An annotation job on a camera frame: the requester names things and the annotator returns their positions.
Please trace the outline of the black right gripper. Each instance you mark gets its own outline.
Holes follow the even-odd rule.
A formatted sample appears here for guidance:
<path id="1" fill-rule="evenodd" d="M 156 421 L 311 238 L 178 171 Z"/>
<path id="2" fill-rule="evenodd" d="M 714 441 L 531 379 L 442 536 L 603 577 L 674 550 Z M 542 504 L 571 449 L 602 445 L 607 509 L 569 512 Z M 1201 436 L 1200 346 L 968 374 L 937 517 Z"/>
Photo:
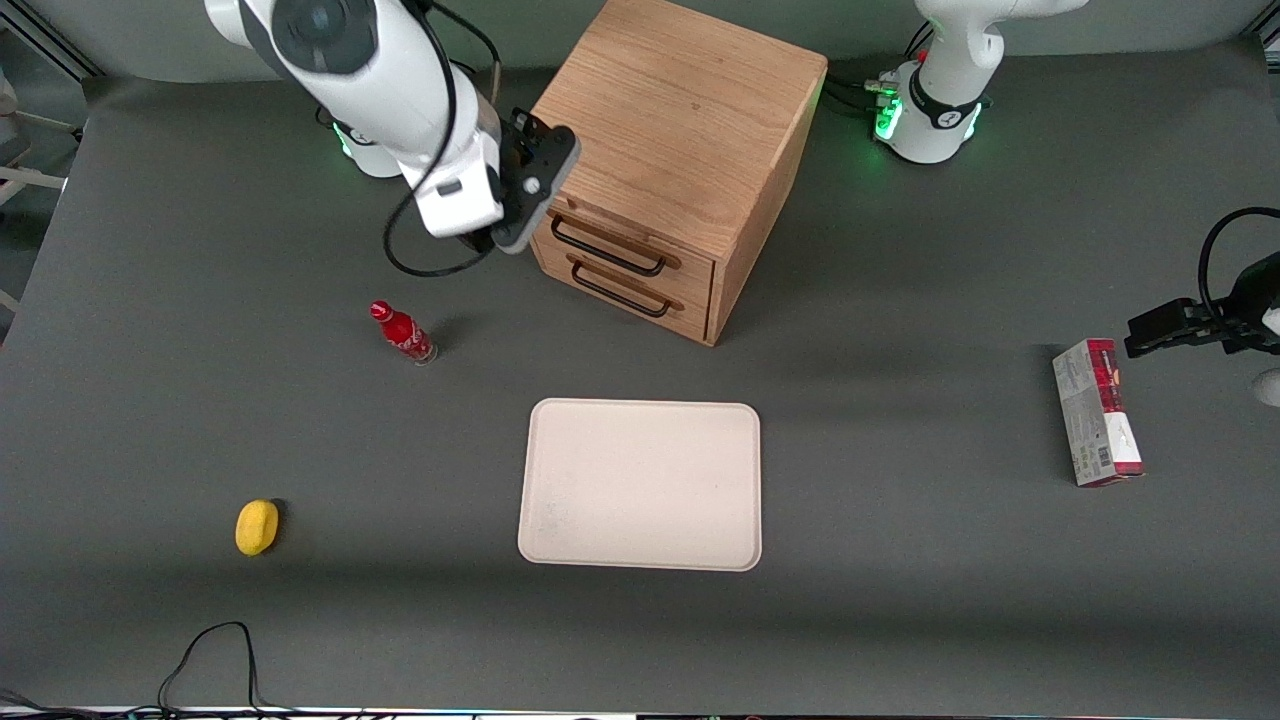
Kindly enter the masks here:
<path id="1" fill-rule="evenodd" d="M 502 120 L 499 187 L 508 217 L 540 217 L 550 201 L 550 131 L 531 111 L 513 108 Z"/>

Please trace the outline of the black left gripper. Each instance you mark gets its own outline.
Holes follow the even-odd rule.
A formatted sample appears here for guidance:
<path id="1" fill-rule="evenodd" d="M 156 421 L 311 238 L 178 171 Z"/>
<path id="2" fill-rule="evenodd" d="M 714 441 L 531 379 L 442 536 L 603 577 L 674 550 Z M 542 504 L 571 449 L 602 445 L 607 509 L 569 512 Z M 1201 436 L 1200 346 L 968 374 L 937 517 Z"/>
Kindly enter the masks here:
<path id="1" fill-rule="evenodd" d="M 1266 354 L 1279 354 L 1277 337 L 1279 252 L 1248 265 L 1230 292 L 1236 341 Z M 1126 355 L 1139 359 L 1175 347 L 1220 345 L 1228 355 L 1236 345 L 1213 319 L 1210 305 L 1175 299 L 1128 322 Z"/>

